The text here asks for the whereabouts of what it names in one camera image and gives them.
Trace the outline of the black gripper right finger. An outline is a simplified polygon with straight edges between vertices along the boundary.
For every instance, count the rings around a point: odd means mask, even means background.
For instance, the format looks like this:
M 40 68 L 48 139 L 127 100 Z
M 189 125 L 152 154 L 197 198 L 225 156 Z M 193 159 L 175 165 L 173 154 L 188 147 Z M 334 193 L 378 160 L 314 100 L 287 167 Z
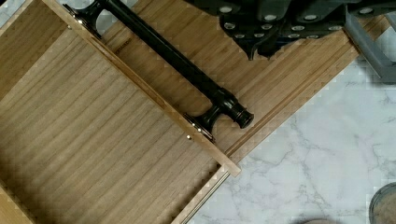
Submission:
M 347 13 L 373 17 L 395 11 L 395 0 L 258 0 L 257 17 L 271 26 L 257 48 L 270 58 L 299 38 L 321 38 L 342 29 Z

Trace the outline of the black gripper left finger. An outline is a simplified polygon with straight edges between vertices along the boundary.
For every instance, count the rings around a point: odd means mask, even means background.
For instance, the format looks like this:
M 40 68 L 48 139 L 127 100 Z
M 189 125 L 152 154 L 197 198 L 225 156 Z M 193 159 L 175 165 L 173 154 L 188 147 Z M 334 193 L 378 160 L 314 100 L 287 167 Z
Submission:
M 252 61 L 255 53 L 271 58 L 282 27 L 279 0 L 185 0 L 203 12 L 219 18 L 224 33 Z

